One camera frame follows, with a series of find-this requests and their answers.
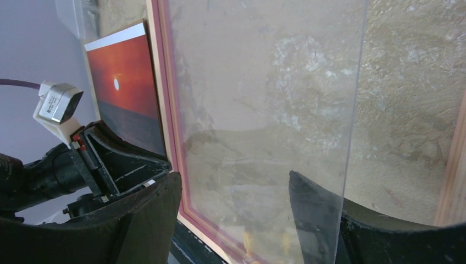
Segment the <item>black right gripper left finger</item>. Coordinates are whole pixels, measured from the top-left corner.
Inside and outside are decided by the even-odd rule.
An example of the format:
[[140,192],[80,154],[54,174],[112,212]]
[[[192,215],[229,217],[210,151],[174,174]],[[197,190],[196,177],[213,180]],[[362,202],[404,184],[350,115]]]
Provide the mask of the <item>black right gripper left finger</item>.
[[1,263],[167,263],[181,193],[172,172],[65,223],[1,219]]

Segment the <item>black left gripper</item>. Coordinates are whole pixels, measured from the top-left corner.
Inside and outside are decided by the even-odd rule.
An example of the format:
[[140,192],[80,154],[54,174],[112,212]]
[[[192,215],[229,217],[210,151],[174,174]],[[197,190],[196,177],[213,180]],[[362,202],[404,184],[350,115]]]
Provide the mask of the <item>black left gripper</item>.
[[89,187],[95,197],[123,197],[172,170],[168,159],[118,137],[104,121],[78,128],[71,149],[64,143],[23,164],[1,154],[1,217]]

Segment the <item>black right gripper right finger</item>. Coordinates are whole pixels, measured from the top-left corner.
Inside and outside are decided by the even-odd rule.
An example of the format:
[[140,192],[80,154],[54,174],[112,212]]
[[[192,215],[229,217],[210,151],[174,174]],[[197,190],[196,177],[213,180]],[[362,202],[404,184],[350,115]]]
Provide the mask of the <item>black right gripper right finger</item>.
[[289,195],[305,263],[465,263],[465,224],[434,227],[336,195],[297,171]]

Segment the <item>sunset photo print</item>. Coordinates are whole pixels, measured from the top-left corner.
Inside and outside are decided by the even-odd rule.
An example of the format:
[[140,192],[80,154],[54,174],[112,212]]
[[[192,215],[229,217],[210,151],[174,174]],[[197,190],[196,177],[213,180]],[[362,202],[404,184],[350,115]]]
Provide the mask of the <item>sunset photo print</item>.
[[100,118],[123,140],[165,156],[145,22],[86,43],[84,50]]

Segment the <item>clear glass pane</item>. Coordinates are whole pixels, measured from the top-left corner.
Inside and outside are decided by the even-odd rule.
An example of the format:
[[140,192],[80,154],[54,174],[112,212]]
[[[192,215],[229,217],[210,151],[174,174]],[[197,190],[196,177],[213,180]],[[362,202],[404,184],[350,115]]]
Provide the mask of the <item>clear glass pane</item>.
[[230,263],[334,263],[367,1],[168,1],[183,212]]

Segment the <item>pink wooden picture frame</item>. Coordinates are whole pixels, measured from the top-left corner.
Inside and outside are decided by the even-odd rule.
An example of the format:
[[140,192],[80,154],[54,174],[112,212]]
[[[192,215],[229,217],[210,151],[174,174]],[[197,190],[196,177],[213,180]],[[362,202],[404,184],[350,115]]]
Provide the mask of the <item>pink wooden picture frame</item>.
[[[167,2],[147,7],[168,153],[181,221],[213,249],[183,212]],[[367,3],[343,197],[427,226],[465,224],[465,1]]]

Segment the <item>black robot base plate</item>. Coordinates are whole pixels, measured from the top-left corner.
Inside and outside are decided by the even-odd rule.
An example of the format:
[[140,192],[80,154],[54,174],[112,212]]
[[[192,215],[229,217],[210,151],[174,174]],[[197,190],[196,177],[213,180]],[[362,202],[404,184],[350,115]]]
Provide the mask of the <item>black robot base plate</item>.
[[177,220],[167,263],[221,264],[226,261]]

